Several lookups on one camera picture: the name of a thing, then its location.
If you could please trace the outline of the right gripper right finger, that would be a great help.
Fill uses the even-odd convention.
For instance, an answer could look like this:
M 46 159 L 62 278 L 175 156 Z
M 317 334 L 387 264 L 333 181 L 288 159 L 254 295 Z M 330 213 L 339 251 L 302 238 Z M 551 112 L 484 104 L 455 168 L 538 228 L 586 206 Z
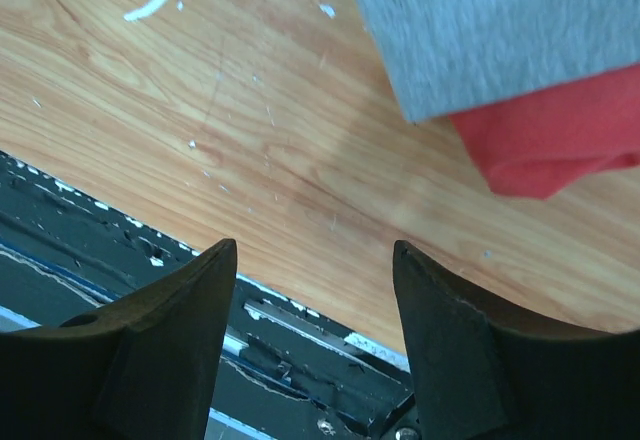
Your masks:
M 635 439 L 639 334 L 565 323 L 407 241 L 393 285 L 426 439 Z

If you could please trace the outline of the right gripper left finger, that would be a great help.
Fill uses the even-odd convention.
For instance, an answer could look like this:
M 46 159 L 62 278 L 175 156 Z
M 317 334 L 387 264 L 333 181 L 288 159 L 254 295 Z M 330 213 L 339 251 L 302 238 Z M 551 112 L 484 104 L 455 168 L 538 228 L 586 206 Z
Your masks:
M 224 239 L 57 327 L 1 337 L 5 439 L 201 439 L 236 281 Z

